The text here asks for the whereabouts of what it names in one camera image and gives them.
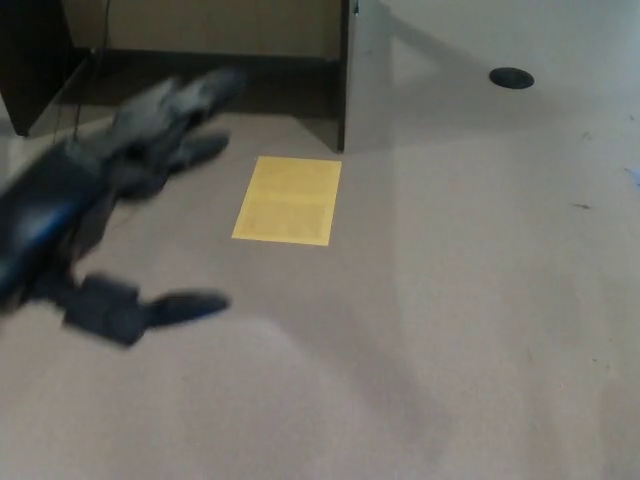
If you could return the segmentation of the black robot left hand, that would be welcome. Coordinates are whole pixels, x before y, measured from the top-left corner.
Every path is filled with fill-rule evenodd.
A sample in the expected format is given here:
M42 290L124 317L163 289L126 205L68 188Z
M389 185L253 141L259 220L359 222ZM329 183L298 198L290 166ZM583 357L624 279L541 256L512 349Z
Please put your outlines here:
M1 193L1 311L31 302L63 312L65 325L129 347L152 329L190 323L226 310L209 290L176 291L151 301L105 274L82 281L74 265L102 240L120 202L158 195L176 175L214 160L230 136L196 129L236 98L246 83L237 68L190 82L167 79L129 98L111 123L54 143Z

